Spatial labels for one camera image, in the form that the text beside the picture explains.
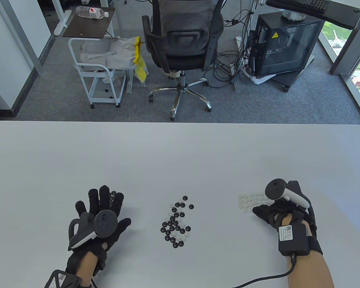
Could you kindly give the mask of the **person's left hand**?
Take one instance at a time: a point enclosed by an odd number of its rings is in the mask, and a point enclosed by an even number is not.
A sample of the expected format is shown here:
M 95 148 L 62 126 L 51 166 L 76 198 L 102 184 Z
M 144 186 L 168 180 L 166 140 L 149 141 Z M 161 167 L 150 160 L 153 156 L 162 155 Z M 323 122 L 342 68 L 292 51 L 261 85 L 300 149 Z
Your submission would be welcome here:
M 88 192 L 89 213 L 97 216 L 102 210 L 111 210 L 119 216 L 124 200 L 123 193 L 115 193 L 114 199 L 110 201 L 111 192 L 106 185 L 99 189 L 92 188 Z M 107 252 L 118 241 L 122 232 L 131 225 L 130 218 L 118 220 L 114 233 L 106 238 L 88 240 L 85 244 L 73 249 L 72 255 L 68 258 L 66 272 L 76 275 L 81 279 L 81 285 L 91 285 L 92 277 L 106 266 Z

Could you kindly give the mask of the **person's right hand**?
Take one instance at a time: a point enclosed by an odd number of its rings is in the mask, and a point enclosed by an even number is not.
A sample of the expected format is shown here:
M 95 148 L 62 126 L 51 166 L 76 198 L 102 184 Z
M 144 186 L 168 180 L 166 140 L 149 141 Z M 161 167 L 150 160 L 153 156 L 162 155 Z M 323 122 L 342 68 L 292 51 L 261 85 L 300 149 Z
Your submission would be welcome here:
M 252 212 L 276 230 L 281 226 L 304 224 L 309 236 L 317 237 L 317 227 L 313 217 L 303 207 L 285 199 L 276 200 L 271 205 L 254 207 Z

